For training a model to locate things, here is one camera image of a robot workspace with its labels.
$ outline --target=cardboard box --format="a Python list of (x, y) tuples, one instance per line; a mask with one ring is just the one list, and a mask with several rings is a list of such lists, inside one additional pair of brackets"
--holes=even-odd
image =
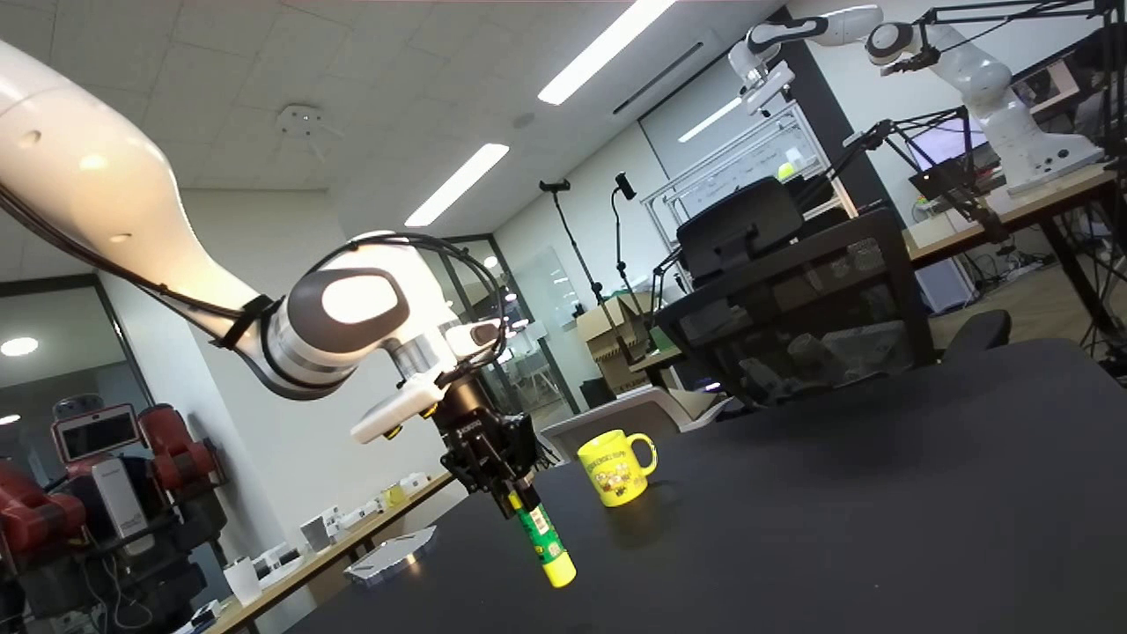
[(645, 372), (631, 368), (631, 359), (643, 359), (648, 352), (648, 326), (634, 309), (634, 298), (606, 298), (606, 309), (596, 306), (575, 321), (575, 334), (589, 345), (603, 380), (609, 392), (631, 392), (645, 383)]

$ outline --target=ceiling light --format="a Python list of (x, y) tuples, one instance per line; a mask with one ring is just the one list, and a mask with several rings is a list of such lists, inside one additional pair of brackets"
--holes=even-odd
[(509, 143), (484, 143), (444, 185), (437, 185), (405, 226), (437, 220), (474, 184), (481, 184), (502, 158)]
[(705, 117), (698, 128), (691, 128), (691, 130), (681, 132), (675, 142), (681, 142), (681, 143), (694, 142), (700, 130), (708, 130), (712, 123), (718, 123), (718, 120), (730, 117), (732, 108), (739, 108), (739, 98), (718, 107), (712, 117)]
[(0, 345), (0, 354), (33, 354), (39, 347), (39, 339), (9, 339)]
[(589, 77), (596, 77), (616, 51), (625, 51), (648, 26), (654, 26), (674, 0), (634, 0), (589, 48), (583, 48), (543, 91), (540, 101), (569, 101)]

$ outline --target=mug handle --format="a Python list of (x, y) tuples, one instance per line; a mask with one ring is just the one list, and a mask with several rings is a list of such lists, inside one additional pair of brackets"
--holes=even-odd
[(648, 466), (643, 467), (643, 475), (653, 475), (653, 471), (660, 467), (660, 446), (654, 446), (654, 439), (645, 438), (645, 433), (631, 433), (629, 439), (631, 439), (631, 446), (634, 446), (634, 444), (648, 444)]

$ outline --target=white robotic arm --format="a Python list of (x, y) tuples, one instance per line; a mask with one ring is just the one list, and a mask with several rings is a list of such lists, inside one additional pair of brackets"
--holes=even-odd
[(950, 26), (887, 22), (870, 33), (867, 48), (886, 74), (926, 67), (963, 96), (976, 130), (987, 132), (1000, 158), (1009, 196), (1025, 196), (1055, 177), (1102, 163), (1089, 137), (1041, 130), (1030, 107), (1010, 91), (1010, 67)]
[(474, 339), (422, 257), (391, 236), (351, 238), (283, 303), (258, 297), (198, 244), (173, 169), (130, 120), (5, 41), (0, 67), (5, 206), (170, 303), (270, 392), (321, 397), (375, 347), (434, 380), (496, 339), (496, 326)]
[(747, 34), (730, 48), (730, 67), (745, 81), (745, 91), (754, 96), (768, 81), (768, 64), (778, 55), (786, 41), (820, 41), (846, 44), (860, 41), (881, 26), (886, 9), (876, 4), (842, 7), (818, 17), (796, 22), (762, 22), (747, 29)]

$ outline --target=black tabletop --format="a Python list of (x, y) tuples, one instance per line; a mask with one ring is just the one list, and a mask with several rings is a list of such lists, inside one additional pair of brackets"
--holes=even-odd
[(674, 438), (620, 512), (579, 467), (540, 489), (583, 570), (569, 593), (474, 496), (421, 566), (297, 629), (1127, 629), (1127, 393), (1066, 340)]

